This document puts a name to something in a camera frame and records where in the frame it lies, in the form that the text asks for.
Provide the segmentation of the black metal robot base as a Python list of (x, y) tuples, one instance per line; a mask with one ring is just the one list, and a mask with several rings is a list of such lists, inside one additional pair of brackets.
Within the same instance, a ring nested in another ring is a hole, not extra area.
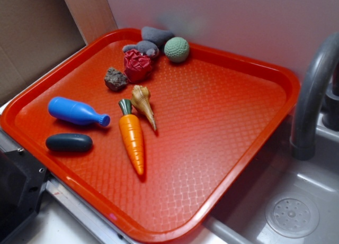
[(47, 168), (28, 151), (1, 152), (1, 243), (39, 214), (47, 175)]

